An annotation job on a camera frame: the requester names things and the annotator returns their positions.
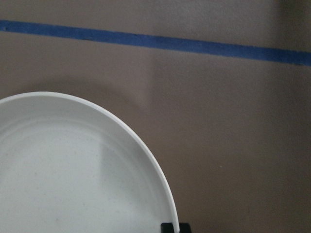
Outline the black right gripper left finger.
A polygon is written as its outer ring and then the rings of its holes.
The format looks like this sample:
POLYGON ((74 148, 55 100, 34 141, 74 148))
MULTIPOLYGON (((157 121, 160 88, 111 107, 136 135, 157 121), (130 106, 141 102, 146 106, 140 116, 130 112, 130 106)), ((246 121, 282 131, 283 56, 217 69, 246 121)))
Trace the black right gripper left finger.
POLYGON ((161 223, 161 233, 174 233, 172 223, 161 223))

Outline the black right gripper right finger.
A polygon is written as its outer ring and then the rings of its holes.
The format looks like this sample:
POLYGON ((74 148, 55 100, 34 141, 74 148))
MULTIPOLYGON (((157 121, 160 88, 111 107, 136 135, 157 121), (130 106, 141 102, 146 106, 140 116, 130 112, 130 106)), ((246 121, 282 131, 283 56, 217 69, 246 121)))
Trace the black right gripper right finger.
POLYGON ((180 233, 191 233, 191 227, 189 223, 179 223, 180 233))

